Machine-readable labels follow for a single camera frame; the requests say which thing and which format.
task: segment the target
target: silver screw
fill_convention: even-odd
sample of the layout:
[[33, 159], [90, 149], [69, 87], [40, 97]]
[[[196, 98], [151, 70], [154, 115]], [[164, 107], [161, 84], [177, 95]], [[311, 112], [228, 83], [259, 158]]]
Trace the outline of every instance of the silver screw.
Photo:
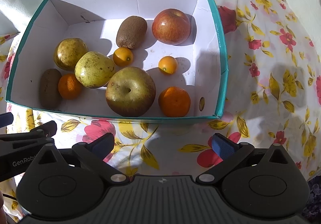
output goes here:
[[126, 180], [126, 176], [124, 174], [114, 174], [110, 177], [113, 182], [123, 182]]
[[202, 182], [212, 182], [215, 178], [211, 174], [202, 174], [198, 176], [198, 179]]

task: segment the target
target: box rim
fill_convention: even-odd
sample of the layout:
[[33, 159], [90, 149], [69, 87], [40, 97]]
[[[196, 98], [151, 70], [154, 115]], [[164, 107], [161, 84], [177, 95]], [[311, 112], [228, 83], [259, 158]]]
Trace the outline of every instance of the box rim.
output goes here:
[[[225, 104], [225, 96], [226, 96], [226, 90], [227, 90], [227, 81], [228, 81], [228, 60], [227, 60], [227, 49], [226, 49], [226, 43], [225, 43], [225, 37], [224, 37], [224, 32], [223, 32], [223, 26], [221, 22], [221, 18], [219, 15], [219, 11], [217, 8], [217, 5], [215, 3], [215, 0], [207, 0], [208, 4], [210, 6], [211, 12], [212, 12], [212, 17], [213, 21], [215, 24], [216, 28], [216, 33], [218, 37], [218, 43], [219, 43], [219, 56], [220, 56], [220, 69], [221, 69], [221, 78], [220, 78], [220, 84], [219, 84], [219, 94], [216, 102], [216, 108], [214, 115], [212, 116], [192, 116], [192, 117], [179, 117], [179, 118], [169, 118], [169, 117], [126, 117], [127, 119], [130, 120], [176, 120], [176, 119], [184, 119], [184, 120], [190, 120], [190, 119], [219, 119], [223, 115], [223, 110], [224, 110], [224, 104]], [[7, 86], [7, 91], [6, 91], [6, 102], [10, 102], [22, 107], [30, 108], [30, 109], [35, 109], [32, 107], [24, 106], [15, 103], [14, 101], [11, 100], [11, 91], [12, 91], [12, 85], [13, 85], [13, 78], [17, 69], [17, 64], [19, 60], [19, 54], [22, 51], [22, 48], [25, 45], [25, 42], [29, 36], [30, 30], [33, 26], [34, 21], [37, 19], [39, 13], [42, 11], [44, 8], [45, 4], [48, 2], [48, 0], [43, 0], [37, 10], [35, 11], [34, 15], [32, 16], [22, 38], [20, 41], [20, 44], [18, 46], [18, 49], [16, 51], [15, 58], [12, 63], [9, 79], [8, 79], [8, 86]], [[47, 109], [35, 109], [39, 111], [47, 111], [47, 112], [54, 112], [54, 113], [62, 113], [61, 111], [55, 111], [55, 110], [47, 110]], [[67, 115], [72, 115], [75, 116], [75, 114], [71, 114], [69, 112], [63, 112], [64, 114]], [[81, 114], [80, 116], [84, 117], [95, 117], [93, 115], [83, 115]], [[124, 117], [115, 117], [115, 116], [102, 116], [100, 118], [108, 118], [108, 119], [123, 119]]]

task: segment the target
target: orange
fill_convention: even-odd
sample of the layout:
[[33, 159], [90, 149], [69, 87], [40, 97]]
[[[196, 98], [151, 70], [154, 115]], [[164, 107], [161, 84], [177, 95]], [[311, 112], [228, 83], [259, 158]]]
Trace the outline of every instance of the orange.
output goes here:
[[184, 117], [191, 107], [191, 98], [187, 91], [173, 86], [160, 93], [158, 105], [167, 117]]
[[177, 61], [172, 56], [164, 56], [158, 62], [158, 68], [165, 75], [172, 75], [177, 70]]
[[63, 75], [58, 83], [58, 91], [63, 99], [73, 100], [82, 91], [82, 84], [76, 79], [74, 74]]
[[118, 48], [113, 54], [114, 63], [120, 67], [130, 65], [133, 62], [133, 59], [134, 56], [132, 51], [126, 47]]

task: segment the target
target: brown speckled fruit skin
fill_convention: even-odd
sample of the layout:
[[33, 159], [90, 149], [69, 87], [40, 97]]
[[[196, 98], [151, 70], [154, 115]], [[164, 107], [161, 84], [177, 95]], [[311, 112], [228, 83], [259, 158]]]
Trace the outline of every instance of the brown speckled fruit skin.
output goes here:
[[115, 64], [109, 57], [93, 51], [80, 58], [75, 67], [77, 80], [91, 89], [106, 85], [115, 72]]
[[57, 69], [44, 71], [39, 85], [39, 101], [45, 109], [55, 109], [61, 103], [61, 96], [58, 91], [58, 83], [61, 73]]
[[153, 104], [155, 96], [153, 79], [138, 67], [126, 67], [116, 72], [106, 89], [108, 106], [124, 117], [142, 116]]
[[60, 69], [74, 71], [77, 62], [87, 52], [88, 47], [83, 40], [68, 38], [57, 45], [54, 52], [54, 62]]
[[130, 16], [120, 25], [116, 36], [116, 44], [118, 47], [135, 49], [144, 41], [146, 31], [147, 22], [144, 18]]

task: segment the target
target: ribbed gray surface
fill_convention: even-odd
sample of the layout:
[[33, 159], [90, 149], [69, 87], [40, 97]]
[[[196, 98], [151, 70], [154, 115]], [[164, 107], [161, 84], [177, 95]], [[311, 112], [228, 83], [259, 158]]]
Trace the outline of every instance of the ribbed gray surface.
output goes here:
[[[29, 223], [46, 222], [30, 217], [21, 221], [21, 224]], [[91, 212], [73, 220], [56, 223], [300, 224], [307, 222], [297, 216], [278, 221], [249, 219], [227, 207], [214, 188], [197, 185], [189, 176], [148, 178], [137, 176], [130, 185], [111, 188], [101, 204]]]

